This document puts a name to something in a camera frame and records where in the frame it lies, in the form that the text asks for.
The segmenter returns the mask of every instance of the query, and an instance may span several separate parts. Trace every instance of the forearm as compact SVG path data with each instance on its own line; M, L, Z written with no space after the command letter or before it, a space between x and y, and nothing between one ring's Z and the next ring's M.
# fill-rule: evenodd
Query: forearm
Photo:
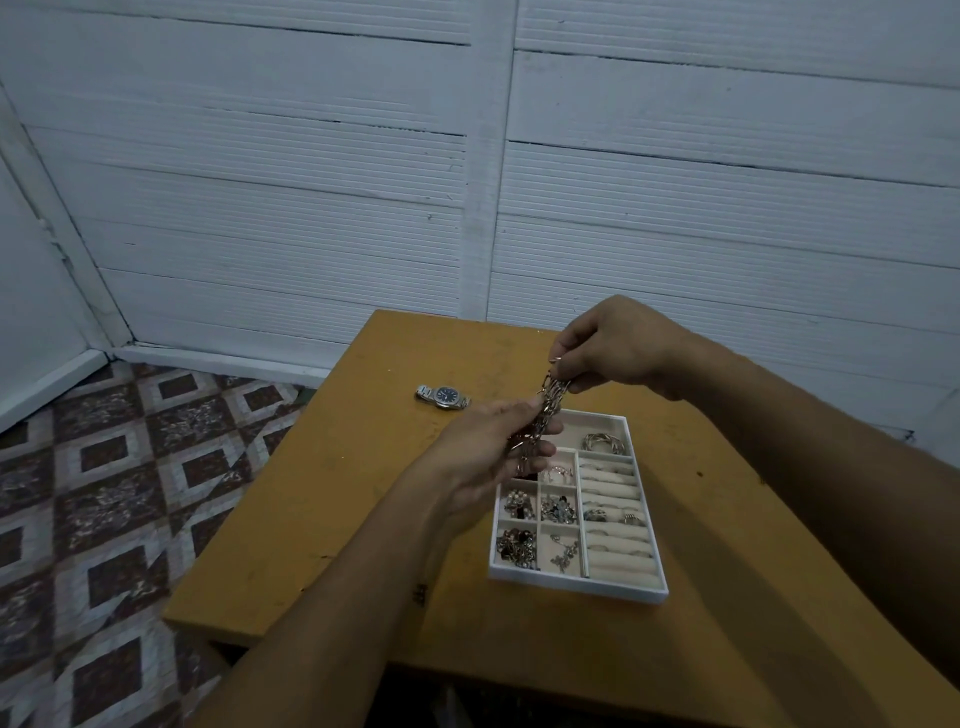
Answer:
M201 726L363 725L443 520L416 464L296 604L204 702Z
M960 684L960 472L719 345L693 347L680 379L867 597Z

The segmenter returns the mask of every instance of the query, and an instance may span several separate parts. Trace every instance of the watch face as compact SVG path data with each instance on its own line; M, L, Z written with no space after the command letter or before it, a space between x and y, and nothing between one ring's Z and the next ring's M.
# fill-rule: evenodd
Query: watch face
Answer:
M460 393L453 387L441 387L433 397L437 404L456 404Z

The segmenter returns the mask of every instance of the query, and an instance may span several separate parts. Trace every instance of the wrist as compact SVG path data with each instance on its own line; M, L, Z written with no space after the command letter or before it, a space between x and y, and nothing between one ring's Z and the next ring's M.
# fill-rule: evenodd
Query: wrist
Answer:
M391 493L404 501L415 502L433 518L445 512L453 488L451 477L430 462L426 454L407 466L394 482Z
M696 404L699 393L709 387L715 372L731 358L736 354L725 346L691 334L674 354L670 382L684 400Z

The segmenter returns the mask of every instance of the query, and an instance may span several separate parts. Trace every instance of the floor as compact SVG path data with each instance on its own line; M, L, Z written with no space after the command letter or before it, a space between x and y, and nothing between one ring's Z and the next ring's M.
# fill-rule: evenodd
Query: floor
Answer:
M114 362L0 434L0 728L180 726L215 678L159 615L297 395Z

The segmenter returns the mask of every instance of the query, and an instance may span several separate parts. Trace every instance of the table top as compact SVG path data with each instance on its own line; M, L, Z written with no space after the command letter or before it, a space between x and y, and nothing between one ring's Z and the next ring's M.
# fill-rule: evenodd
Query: table top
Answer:
M374 313L165 617L254 644L455 416L415 402L417 386L528 397L553 337ZM489 579L485 518L453 542L395 662L723 725L960 724L960 692L693 407L619 385L564 405L628 418L670 596L647 606Z

